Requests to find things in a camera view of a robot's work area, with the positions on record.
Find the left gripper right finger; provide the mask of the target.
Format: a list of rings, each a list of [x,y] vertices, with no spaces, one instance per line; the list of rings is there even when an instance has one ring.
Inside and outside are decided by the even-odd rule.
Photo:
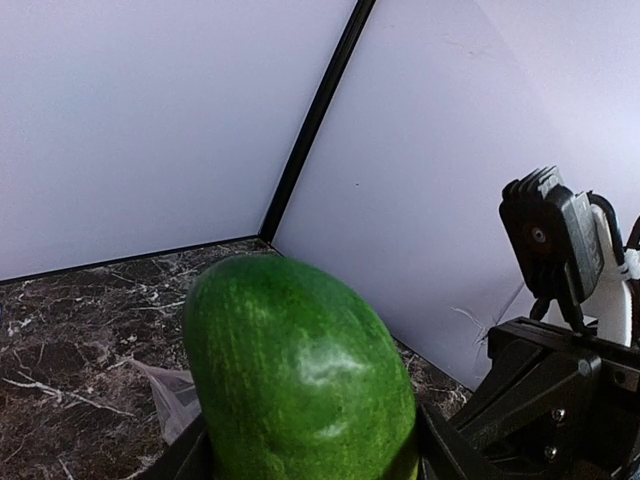
[[[423,479],[504,479],[449,422],[430,405],[417,409],[417,431]]]

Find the clear dotted zip top bag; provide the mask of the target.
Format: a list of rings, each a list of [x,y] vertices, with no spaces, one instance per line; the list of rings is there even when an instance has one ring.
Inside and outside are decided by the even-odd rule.
[[[169,370],[130,359],[129,364],[148,379],[161,436],[173,444],[201,413],[196,388],[189,370]]]

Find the green orange toy mango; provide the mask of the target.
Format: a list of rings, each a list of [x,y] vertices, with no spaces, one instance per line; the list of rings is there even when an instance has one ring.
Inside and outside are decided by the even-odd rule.
[[[417,405],[385,324],[304,262],[236,255],[192,282],[183,344],[217,479],[414,479]]]

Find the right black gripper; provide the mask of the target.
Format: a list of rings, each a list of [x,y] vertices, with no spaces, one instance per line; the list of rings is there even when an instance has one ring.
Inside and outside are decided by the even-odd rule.
[[[639,355],[524,317],[490,329],[492,361],[452,424],[480,479],[636,479]]]

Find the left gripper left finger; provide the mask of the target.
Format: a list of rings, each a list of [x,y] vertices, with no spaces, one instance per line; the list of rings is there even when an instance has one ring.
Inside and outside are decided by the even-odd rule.
[[[210,480],[213,457],[202,414],[179,435],[149,468],[151,480]]]

